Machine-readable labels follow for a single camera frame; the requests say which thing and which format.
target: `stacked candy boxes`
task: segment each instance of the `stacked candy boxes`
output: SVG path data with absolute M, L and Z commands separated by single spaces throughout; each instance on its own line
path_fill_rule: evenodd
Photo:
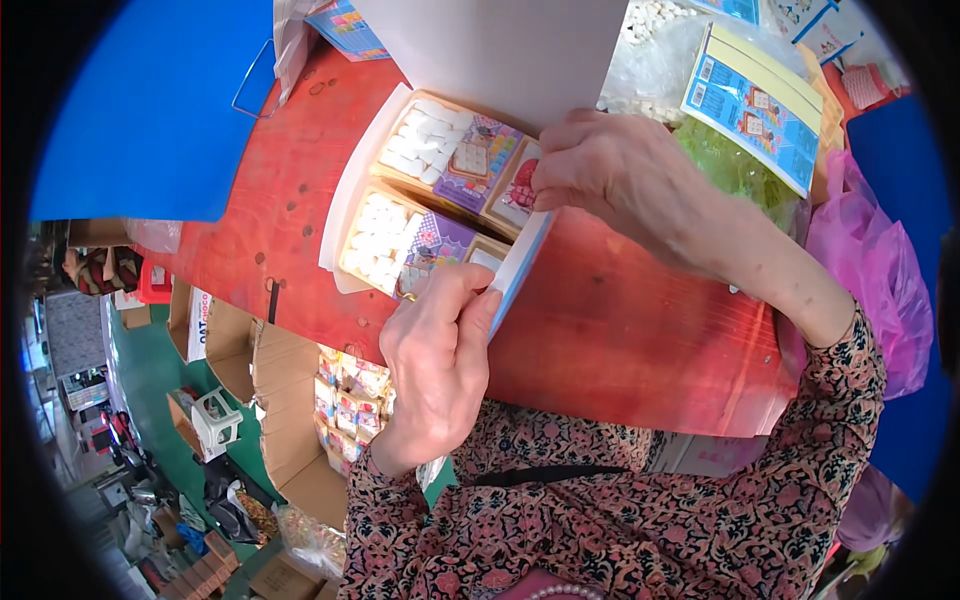
M 537 140 L 491 117 L 418 91 L 372 174 L 516 240 L 533 209 Z
M 330 465 L 345 477 L 349 466 L 393 413 L 390 370 L 320 346 L 314 382 L 314 424 Z
M 373 184 L 361 197 L 340 254 L 340 268 L 401 299 L 442 264 L 474 262 L 493 271 L 510 247 Z

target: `green floor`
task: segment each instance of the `green floor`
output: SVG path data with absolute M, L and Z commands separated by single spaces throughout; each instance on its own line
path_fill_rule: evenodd
M 112 329 L 117 350 L 118 377 L 130 405 L 131 418 L 144 445 L 154 453 L 170 482 L 186 495 L 207 523 L 213 525 L 213 518 L 203 509 L 204 473 L 193 462 L 190 446 L 174 429 L 166 393 L 189 385 L 203 395 L 220 383 L 206 361 L 183 364 L 167 334 L 169 312 L 169 306 L 155 304 L 151 307 L 152 324 L 126 331 L 120 324 L 119 313 L 113 311 Z M 230 400 L 233 407 L 244 413 L 244 420 L 240 425 L 240 440 L 228 447 L 227 455 L 267 493 L 281 499 L 263 467 L 259 421 L 252 410 L 239 407 L 233 398 Z M 447 461 L 440 476 L 426 491 L 430 504 L 433 504 L 444 486 L 452 484 L 455 484 L 455 479 Z M 234 547 L 241 560 L 246 560 L 256 551 L 252 545 L 234 544 Z

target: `white plastic stool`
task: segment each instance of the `white plastic stool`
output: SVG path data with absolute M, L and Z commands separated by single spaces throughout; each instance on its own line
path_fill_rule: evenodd
M 220 386 L 213 392 L 203 396 L 193 403 L 190 408 L 190 420 L 197 431 L 201 444 L 209 448 L 227 445 L 240 439 L 239 425 L 243 422 L 243 415 L 227 404 L 227 400 L 220 394 L 224 389 Z

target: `woman's left hand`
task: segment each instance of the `woman's left hand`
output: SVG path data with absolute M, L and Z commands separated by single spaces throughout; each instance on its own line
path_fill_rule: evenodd
M 464 442 L 476 423 L 490 369 L 487 341 L 503 294 L 493 271 L 443 265 L 402 300 L 380 333 L 396 389 L 394 415 L 371 444 L 373 463 L 398 477 Z

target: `pink plastic bag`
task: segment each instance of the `pink plastic bag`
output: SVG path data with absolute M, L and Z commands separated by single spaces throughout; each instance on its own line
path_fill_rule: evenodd
M 885 400 L 924 386 L 933 344 L 930 295 L 900 221 L 876 203 L 849 151 L 827 156 L 829 201 L 810 221 L 806 251 L 859 300 L 887 368 Z M 784 348 L 786 356 L 792 348 Z

